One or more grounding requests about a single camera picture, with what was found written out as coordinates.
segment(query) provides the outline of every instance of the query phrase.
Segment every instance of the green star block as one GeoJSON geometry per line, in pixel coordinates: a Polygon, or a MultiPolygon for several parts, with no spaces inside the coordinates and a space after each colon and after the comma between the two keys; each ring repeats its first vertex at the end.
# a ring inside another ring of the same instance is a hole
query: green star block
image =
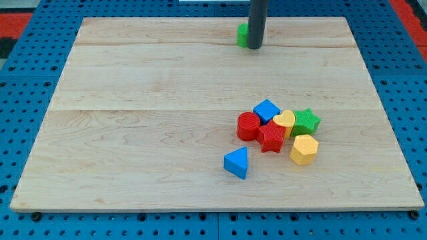
{"type": "Polygon", "coordinates": [[[295,125],[292,129],[292,137],[305,134],[313,134],[321,121],[321,119],[312,113],[311,109],[304,111],[294,111],[295,125]]]}

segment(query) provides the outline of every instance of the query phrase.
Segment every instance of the light wood surface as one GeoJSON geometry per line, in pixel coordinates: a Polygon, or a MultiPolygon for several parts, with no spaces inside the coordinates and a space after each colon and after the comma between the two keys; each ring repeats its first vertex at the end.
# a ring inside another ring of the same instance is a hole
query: light wood surface
{"type": "Polygon", "coordinates": [[[11,202],[20,212],[375,211],[424,206],[344,18],[84,19],[11,202]],[[236,136],[264,99],[322,118],[316,160],[236,136]],[[224,155],[249,147],[245,181],[224,155]]]}

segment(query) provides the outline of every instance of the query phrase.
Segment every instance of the blue block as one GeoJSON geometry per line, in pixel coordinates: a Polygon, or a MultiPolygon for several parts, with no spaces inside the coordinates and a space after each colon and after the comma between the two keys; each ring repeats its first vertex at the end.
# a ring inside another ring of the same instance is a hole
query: blue block
{"type": "Polygon", "coordinates": [[[242,147],[225,155],[224,169],[244,180],[248,170],[248,148],[242,147]]]}
{"type": "Polygon", "coordinates": [[[254,107],[254,113],[261,119],[261,125],[265,125],[272,120],[274,116],[280,114],[280,109],[270,100],[266,99],[254,107]]]}

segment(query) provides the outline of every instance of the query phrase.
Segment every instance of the wood grain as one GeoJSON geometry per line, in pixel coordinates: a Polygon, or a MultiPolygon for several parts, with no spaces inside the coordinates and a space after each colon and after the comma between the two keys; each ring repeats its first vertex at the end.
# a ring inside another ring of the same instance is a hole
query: wood grain
{"type": "Polygon", "coordinates": [[[244,21],[85,19],[11,208],[424,206],[345,19],[268,19],[259,51],[235,46],[244,21]],[[265,98],[322,118],[311,165],[289,159],[292,139],[277,154],[237,138],[238,115],[265,98]],[[241,146],[250,151],[245,181],[222,168],[224,155],[241,146]]]}

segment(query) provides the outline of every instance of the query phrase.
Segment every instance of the blue pegboard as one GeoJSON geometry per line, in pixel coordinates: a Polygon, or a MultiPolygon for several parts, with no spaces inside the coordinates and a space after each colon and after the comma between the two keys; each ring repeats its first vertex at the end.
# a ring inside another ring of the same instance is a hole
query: blue pegboard
{"type": "MultiPolygon", "coordinates": [[[[245,17],[248,5],[42,0],[0,72],[0,239],[427,239],[427,212],[18,214],[9,209],[84,17],[245,17]]],[[[345,16],[424,199],[427,66],[385,0],[270,0],[270,16],[345,16]]]]}

